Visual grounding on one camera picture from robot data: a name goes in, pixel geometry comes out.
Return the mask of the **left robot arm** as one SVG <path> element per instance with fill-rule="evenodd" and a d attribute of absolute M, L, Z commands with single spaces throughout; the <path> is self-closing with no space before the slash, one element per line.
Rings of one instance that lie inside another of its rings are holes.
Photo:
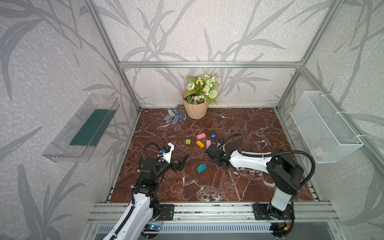
<path fill-rule="evenodd" d="M 131 202 L 105 240 L 137 240 L 146 224 L 160 215 L 160 201 L 156 197 L 160 179 L 169 170 L 182 171 L 189 157 L 175 162 L 171 155 L 160 154 L 139 164 L 139 176 L 130 192 Z"/>

